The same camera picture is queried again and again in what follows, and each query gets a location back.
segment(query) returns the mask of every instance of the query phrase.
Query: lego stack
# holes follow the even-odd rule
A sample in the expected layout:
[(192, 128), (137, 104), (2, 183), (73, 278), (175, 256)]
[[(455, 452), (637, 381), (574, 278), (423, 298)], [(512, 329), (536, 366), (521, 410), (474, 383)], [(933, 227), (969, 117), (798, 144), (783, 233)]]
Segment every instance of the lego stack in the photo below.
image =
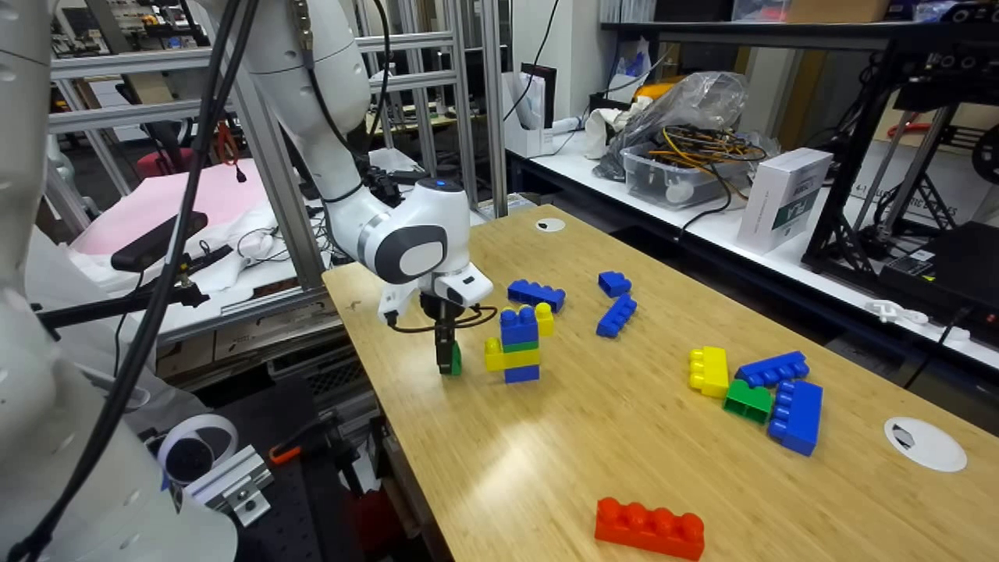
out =
[(486, 339), (486, 371), (501, 371), (506, 383), (525, 383), (539, 379), (539, 345), (554, 329), (549, 302), (534, 309), (501, 309), (498, 338)]
[(819, 383), (807, 383), (807, 361), (802, 351), (750, 361), (731, 381), (727, 351), (700, 345), (691, 351), (691, 386), (703, 395), (725, 399), (725, 410), (765, 425), (781, 447), (813, 456), (822, 425)]

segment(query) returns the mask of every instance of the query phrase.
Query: wire bundle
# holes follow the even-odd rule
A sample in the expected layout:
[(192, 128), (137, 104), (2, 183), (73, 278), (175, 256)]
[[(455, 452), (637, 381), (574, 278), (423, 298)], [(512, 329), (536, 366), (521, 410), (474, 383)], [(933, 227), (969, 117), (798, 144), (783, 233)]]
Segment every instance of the wire bundle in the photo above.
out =
[(678, 167), (714, 167), (722, 161), (762, 161), (767, 152), (743, 137), (727, 132), (700, 132), (700, 128), (661, 128), (651, 158)]

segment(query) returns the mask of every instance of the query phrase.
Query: wooden table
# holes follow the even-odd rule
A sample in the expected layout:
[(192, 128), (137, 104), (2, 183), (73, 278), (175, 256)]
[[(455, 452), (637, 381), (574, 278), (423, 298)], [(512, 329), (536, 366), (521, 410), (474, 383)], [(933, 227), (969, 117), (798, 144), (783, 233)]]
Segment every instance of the wooden table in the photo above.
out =
[[(506, 386), (482, 368), (496, 321), (462, 331), (466, 373), (441, 379), (431, 334), (381, 324), (381, 284), (359, 265), (323, 284), (455, 559), (644, 559), (593, 541), (598, 496), (700, 513), (705, 559), (999, 559), (999, 441), (886, 383), (648, 256), (536, 207), (485, 225), (474, 262), (496, 280), (567, 291), (544, 381)], [(598, 339), (601, 267), (633, 280), (637, 317)], [(686, 386), (686, 351), (731, 361), (802, 349), (828, 391), (813, 459), (781, 449)], [(901, 459), (890, 416), (946, 426), (972, 456), (961, 475)]]

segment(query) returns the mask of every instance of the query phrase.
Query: lego brick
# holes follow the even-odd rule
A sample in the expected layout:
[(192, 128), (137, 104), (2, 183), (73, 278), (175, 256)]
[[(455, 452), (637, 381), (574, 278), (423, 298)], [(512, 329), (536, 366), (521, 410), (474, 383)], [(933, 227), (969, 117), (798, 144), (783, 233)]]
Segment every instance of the lego brick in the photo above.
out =
[(539, 338), (549, 338), (554, 331), (554, 313), (549, 302), (534, 307), (534, 321)]
[(825, 391), (807, 381), (781, 383), (767, 437), (798, 456), (813, 456), (822, 425), (822, 393)]
[(647, 509), (640, 501), (621, 506), (605, 496), (597, 501), (597, 541), (651, 550), (678, 559), (700, 559), (705, 553), (705, 525), (700, 516), (672, 516), (669, 509)]
[(536, 349), (534, 309), (501, 309), (498, 339), (501, 339), (501, 349)]
[(718, 345), (691, 349), (686, 381), (692, 391), (713, 399), (725, 399), (727, 381), (727, 351)]
[(506, 381), (506, 383), (539, 381), (539, 368), (536, 368), (536, 366), (528, 366), (528, 368), (506, 368), (501, 381)]
[(796, 381), (807, 373), (807, 361), (802, 351), (783, 351), (762, 361), (750, 361), (737, 371), (750, 386), (777, 386), (783, 381)]
[(617, 298), (617, 296), (631, 296), (631, 280), (621, 272), (601, 272), (597, 278), (597, 284), (601, 288), (605, 296)]
[(725, 410), (765, 425), (774, 410), (774, 393), (767, 386), (750, 386), (743, 379), (731, 381)]
[(633, 313), (637, 302), (631, 296), (616, 298), (612, 309), (598, 317), (597, 334), (617, 338)]
[(501, 349), (496, 338), (486, 339), (486, 371), (539, 366), (539, 349)]
[(528, 307), (549, 302), (551, 313), (559, 313), (564, 307), (564, 291), (546, 288), (546, 284), (534, 284), (534, 280), (525, 280), (525, 278), (512, 280), (506, 296), (515, 298), (515, 302), (528, 302)]

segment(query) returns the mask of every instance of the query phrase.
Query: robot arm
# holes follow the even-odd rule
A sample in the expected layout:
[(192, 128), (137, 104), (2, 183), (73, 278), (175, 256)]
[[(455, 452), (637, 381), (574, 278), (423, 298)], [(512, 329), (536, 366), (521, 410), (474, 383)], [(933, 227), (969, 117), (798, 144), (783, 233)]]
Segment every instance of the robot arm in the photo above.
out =
[(417, 183), (395, 209), (365, 191), (336, 133), (352, 132), (370, 99), (341, 0), (262, 0), (243, 63), (309, 165), (332, 240), (343, 252), (386, 284), (420, 288), (458, 307), (477, 307), (492, 291), (469, 262), (470, 213), (462, 191), (443, 180)]

